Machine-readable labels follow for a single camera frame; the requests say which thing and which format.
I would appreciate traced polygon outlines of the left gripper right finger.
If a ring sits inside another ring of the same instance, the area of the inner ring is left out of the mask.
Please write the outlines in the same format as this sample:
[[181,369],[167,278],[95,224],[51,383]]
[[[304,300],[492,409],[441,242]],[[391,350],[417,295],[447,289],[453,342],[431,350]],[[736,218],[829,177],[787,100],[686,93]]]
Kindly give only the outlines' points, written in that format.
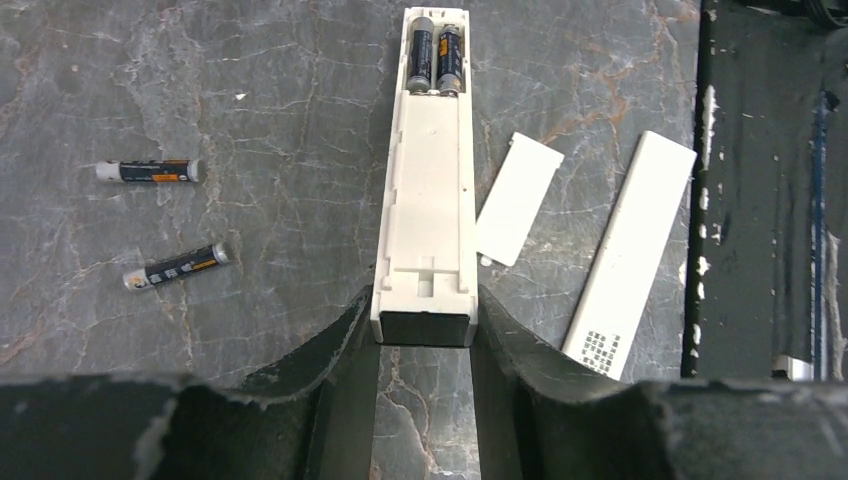
[[600,375],[487,289],[470,348],[485,479],[843,479],[847,387]]

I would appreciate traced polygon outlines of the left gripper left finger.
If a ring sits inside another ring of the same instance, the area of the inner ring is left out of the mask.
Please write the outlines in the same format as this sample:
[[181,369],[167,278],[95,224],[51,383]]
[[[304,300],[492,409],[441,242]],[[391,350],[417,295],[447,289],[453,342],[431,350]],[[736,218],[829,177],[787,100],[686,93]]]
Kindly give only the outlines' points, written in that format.
[[5,479],[365,479],[379,348],[362,289],[318,335],[224,389],[187,374],[5,376]]

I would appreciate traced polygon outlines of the long white remote back cover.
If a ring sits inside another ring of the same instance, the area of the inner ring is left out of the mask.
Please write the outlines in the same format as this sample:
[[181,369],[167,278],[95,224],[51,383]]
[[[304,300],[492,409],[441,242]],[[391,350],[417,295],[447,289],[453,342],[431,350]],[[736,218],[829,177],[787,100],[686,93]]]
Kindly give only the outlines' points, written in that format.
[[658,133],[640,136],[562,346],[595,373],[622,377],[695,159]]

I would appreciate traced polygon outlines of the white battery cover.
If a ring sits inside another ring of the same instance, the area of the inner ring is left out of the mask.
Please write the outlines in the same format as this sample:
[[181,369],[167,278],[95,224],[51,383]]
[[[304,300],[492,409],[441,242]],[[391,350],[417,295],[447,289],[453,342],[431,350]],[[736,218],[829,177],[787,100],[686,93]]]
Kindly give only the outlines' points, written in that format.
[[564,155],[515,132],[476,220],[480,264],[512,266]]

